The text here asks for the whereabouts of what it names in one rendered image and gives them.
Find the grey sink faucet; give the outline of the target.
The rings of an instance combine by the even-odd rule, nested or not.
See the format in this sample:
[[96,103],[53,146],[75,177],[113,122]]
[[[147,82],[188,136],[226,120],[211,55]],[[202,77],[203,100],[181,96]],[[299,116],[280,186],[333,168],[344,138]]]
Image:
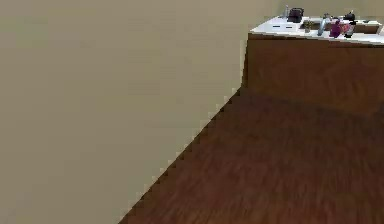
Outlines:
[[323,32],[325,31],[326,26],[330,23],[331,16],[329,13],[325,13],[322,17],[322,20],[320,21],[319,29],[317,32],[318,36],[322,36]]

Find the brown sink basin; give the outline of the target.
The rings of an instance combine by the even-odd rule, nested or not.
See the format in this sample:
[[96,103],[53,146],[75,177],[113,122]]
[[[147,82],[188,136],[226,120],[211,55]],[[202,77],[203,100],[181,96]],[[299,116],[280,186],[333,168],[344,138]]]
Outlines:
[[[326,24],[324,30],[330,31],[332,27],[331,24],[332,23]],[[354,33],[378,34],[380,33],[382,26],[383,25],[378,21],[370,20],[365,23],[363,22],[363,20],[358,20],[354,28]],[[320,28],[320,22],[313,22],[311,26],[311,30],[319,30],[319,28]]]

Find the purple spray bottle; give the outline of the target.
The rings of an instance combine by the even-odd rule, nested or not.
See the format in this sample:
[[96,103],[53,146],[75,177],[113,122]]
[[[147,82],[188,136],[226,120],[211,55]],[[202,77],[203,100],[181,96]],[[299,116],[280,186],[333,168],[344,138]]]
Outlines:
[[336,20],[335,23],[331,26],[329,36],[332,38],[337,38],[343,34],[343,27],[340,20]]

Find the brown counter with white top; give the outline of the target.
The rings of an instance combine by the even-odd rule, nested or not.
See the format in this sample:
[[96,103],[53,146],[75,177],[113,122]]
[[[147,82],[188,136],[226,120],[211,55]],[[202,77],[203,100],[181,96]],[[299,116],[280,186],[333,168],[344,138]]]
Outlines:
[[384,25],[378,34],[337,38],[276,16],[248,33],[242,85],[258,94],[296,100],[354,114],[384,113]]

